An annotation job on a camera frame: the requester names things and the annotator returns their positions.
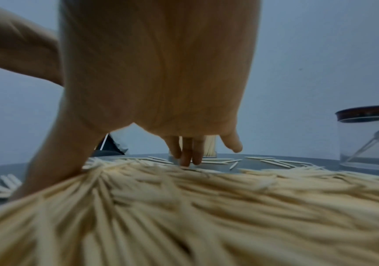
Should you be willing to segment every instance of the tabletop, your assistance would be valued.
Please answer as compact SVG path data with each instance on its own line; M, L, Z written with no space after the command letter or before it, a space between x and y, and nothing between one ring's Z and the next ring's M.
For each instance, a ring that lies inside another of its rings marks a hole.
M148 156L168 159L171 162L177 163L177 160L174 158L171 158L167 153L162 154L139 154L139 155L132 155L134 158L146 158ZM325 167L328 170L339 170L339 161L338 160L327 160L327 159L314 159L314 158L302 158L302 157L287 157L287 156L268 156L268 155L254 155L254 154L219 154L217 158L230 158L230 159L242 159L237 166L229 170L229 164L226 165L220 165L220 164L201 164L199 166L192 165L193 168L202 168L202 169L210 169L210 170L216 170L220 172L232 172L232 173L238 173L238 168L245 168L245 169L254 169L254 170L262 170L262 169L282 169L282 167L268 164L265 162L262 162L260 160L254 160L254 159L248 159L246 157L250 156L256 156L256 157L273 157L279 160L292 160L292 161L301 161L306 163L312 163L316 166ZM121 157L131 157L128 155L125 156L107 156L107 157L99 157L102 160L114 160ZM17 178L19 178L21 181L25 178L25 173L27 171L27 163L19 163L19 164L9 164L9 165L1 165L0 166L0 175L6 175L6 174L13 174ZM0 204L5 203L6 200L0 199Z

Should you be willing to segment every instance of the glass jar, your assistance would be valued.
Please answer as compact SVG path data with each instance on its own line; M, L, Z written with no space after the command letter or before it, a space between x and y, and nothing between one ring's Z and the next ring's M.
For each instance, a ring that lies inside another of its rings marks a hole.
M336 116L341 170L379 174L379 106L345 109Z

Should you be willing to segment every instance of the hand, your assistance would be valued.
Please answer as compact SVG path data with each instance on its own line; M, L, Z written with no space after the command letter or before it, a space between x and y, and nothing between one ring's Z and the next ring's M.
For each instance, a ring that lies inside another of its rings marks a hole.
M0 8L0 68L62 85L59 59L54 32Z
M58 119L15 197L78 173L106 133L131 123L161 136L182 165L201 162L206 135L242 150L236 116L259 1L78 2L61 2Z

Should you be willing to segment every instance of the table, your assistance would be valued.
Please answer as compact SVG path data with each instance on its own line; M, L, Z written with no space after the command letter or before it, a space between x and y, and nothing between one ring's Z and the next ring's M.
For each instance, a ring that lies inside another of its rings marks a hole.
M139 155L132 155L132 156L107 156L107 157L100 157L103 160L114 160L120 157L138 157L138 158L145 158L148 156L154 156L159 157L163 159L168 159L174 163L177 163L177 160L171 158L167 153L162 154L139 154ZM328 170L336 171L339 169L339 161L338 160L327 160L327 159L313 159L313 158L302 158L302 157L287 157L287 156L267 156L267 155L253 155L253 154L219 154L218 158L232 158L232 159L243 159L238 163L238 165L232 169L232 171L229 171L229 167L231 164L226 165L219 165L219 164L201 164L199 166L191 166L194 168L203 168L203 169L210 169L210 170L217 170L221 172L232 172L232 173L238 173L238 168L245 168L245 169L254 169L254 170L261 170L261 169L282 169L282 167L274 166L268 163L261 162L259 160L254 159L247 159L246 156L257 156L257 157L274 157L276 159L281 160L292 160L292 161L301 161L306 163L312 163L317 166L323 166ZM1 165L0 166L0 175L6 175L6 174L13 174L16 177L18 177L20 180L24 180L25 173L27 171L27 163L19 163L19 164L9 164L9 165ZM6 200L0 199L0 204L5 203Z

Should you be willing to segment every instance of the white wall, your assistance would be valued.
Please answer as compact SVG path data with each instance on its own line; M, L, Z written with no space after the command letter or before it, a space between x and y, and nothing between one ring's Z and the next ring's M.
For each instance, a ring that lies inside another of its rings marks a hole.
M0 0L55 28L56 3ZM0 164L28 161L56 113L61 89L0 70ZM243 153L338 158L338 110L379 104L379 0L265 0L239 113ZM165 153L136 126L130 151ZM229 152L220 142L220 153Z

